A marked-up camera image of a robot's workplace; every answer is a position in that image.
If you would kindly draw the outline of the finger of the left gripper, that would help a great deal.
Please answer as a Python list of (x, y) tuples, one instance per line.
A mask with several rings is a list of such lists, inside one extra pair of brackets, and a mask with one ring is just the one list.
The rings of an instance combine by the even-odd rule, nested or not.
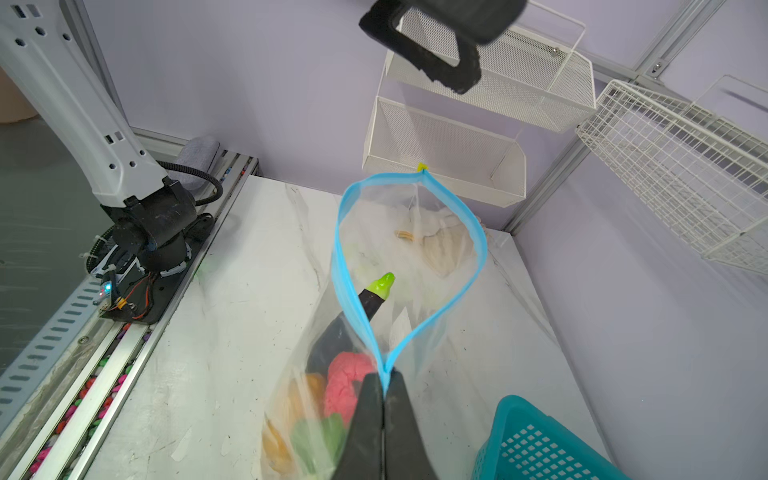
[[(424, 0), (374, 2), (359, 20), (371, 39), (407, 60), (431, 81), (458, 95), (471, 90), (482, 78), (478, 48), (497, 40), (524, 13), (526, 0)], [(456, 60), (452, 63), (425, 40), (405, 33), (401, 21), (416, 10), (454, 34)]]

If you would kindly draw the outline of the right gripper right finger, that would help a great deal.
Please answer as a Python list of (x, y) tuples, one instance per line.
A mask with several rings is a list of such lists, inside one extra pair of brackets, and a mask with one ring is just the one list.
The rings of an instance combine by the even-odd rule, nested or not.
[(393, 370), (383, 404), (383, 478), (437, 480), (403, 375)]

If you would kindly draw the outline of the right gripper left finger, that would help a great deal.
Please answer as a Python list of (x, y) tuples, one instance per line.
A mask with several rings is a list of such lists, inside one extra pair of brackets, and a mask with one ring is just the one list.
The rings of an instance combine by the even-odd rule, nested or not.
[(379, 480), (383, 474), (384, 396), (379, 376), (365, 376), (333, 480)]

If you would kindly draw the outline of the pink dragonfruit toy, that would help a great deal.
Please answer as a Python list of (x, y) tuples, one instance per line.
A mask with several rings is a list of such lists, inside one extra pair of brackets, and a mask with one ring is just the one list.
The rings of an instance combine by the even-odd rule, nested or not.
[(362, 382), (375, 370), (375, 363), (364, 353), (339, 353), (328, 368), (324, 415), (339, 414), (348, 426), (357, 406)]

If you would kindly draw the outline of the teal plastic basket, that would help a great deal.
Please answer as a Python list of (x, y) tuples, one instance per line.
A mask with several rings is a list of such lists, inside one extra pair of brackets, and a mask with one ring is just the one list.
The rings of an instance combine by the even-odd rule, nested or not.
[(553, 417), (524, 398), (497, 405), (491, 433), (479, 450), (471, 478), (624, 479), (626, 475)]

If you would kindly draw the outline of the dark eggplant toy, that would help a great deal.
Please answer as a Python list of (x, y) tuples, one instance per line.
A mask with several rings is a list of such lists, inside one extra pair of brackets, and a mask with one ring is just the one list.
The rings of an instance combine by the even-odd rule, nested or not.
[[(387, 300), (395, 282), (392, 272), (385, 273), (363, 288), (357, 296), (357, 303), (363, 309), (370, 322)], [(310, 342), (306, 361), (307, 374), (322, 375), (328, 379), (332, 361), (342, 353), (358, 353), (363, 350), (363, 327), (355, 319), (350, 321), (344, 310), (339, 307), (337, 314), (325, 325)]]

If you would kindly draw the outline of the clear zip top bag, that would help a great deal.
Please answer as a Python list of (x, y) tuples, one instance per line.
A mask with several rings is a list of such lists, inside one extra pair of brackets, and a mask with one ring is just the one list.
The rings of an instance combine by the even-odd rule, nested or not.
[[(446, 278), (438, 277), (413, 244), (394, 230), (413, 207), (447, 207), (469, 230), (475, 257)], [(291, 354), (264, 411), (276, 407), (278, 391), (305, 372), (310, 342), (341, 307), (363, 327), (362, 351), (375, 363), (385, 397), (393, 370), (405, 380), (429, 460), (438, 479), (466, 479), (476, 453), (473, 413), (461, 393), (463, 379), (450, 344), (452, 328), (468, 310), (467, 294), (488, 256), (485, 231), (467, 206), (427, 169), (380, 173), (344, 193), (334, 226), (330, 268), (309, 323)], [(392, 272), (385, 303), (368, 322), (358, 293)], [(273, 472), (262, 458), (266, 479), (332, 479), (350, 423), (339, 414), (298, 421), (289, 434), (295, 471)]]

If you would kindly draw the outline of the yellow lemon toy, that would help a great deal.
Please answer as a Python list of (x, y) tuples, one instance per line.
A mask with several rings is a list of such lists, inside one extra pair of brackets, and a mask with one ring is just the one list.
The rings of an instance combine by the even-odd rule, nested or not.
[(295, 471), (289, 434), (298, 421), (321, 416), (325, 387), (321, 374), (309, 373), (292, 378), (278, 391), (276, 407), (267, 413), (262, 428), (262, 458), (273, 472)]

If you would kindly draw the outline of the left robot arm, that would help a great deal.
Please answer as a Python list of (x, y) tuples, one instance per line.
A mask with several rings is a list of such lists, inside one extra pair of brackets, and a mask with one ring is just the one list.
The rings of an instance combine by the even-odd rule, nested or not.
[[(359, 21), (371, 39), (457, 94), (481, 79), (478, 49), (497, 40), (524, 1), (377, 1)], [(454, 33), (451, 65), (397, 31), (416, 9)], [(1, 4), (1, 67), (72, 153), (114, 226), (117, 243), (139, 255), (184, 252), (199, 202), (137, 143), (123, 115), (69, 32), (56, 1)]]

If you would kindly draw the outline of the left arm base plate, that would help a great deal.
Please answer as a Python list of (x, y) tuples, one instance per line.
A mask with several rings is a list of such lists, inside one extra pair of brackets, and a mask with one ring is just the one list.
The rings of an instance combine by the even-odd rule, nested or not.
[(215, 217), (200, 214), (183, 231), (184, 254), (167, 268), (146, 256), (139, 257), (117, 245), (114, 229), (95, 237), (84, 253), (86, 272), (98, 288), (93, 304), (101, 318), (131, 324), (153, 325), (161, 320), (192, 263), (213, 231)]

